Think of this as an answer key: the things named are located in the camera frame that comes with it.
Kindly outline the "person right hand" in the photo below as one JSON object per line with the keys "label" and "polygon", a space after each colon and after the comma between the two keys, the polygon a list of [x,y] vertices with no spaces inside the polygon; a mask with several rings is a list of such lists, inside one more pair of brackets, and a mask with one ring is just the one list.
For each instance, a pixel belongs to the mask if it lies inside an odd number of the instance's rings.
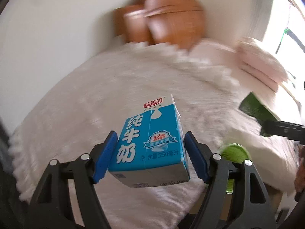
{"label": "person right hand", "polygon": [[295,189],[296,192],[302,192],[302,190],[304,189],[305,186],[305,169],[304,169],[304,146],[300,146],[299,147],[299,168],[298,171],[296,173],[296,178],[294,181],[294,185],[295,185]]}

